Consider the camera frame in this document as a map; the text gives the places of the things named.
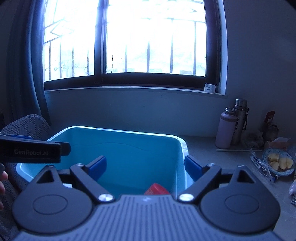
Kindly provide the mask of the person's left hand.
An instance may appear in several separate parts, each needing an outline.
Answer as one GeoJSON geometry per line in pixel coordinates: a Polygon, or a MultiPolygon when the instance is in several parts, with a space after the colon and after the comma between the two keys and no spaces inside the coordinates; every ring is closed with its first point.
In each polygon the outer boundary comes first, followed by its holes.
{"type": "MultiPolygon", "coordinates": [[[[3,181],[7,181],[8,180],[8,174],[6,171],[3,171],[3,173],[1,174],[1,181],[0,181],[0,195],[5,195],[6,193],[6,189],[4,187],[3,181]]],[[[0,211],[2,211],[4,208],[4,204],[2,202],[2,200],[0,200],[0,211]]]]}

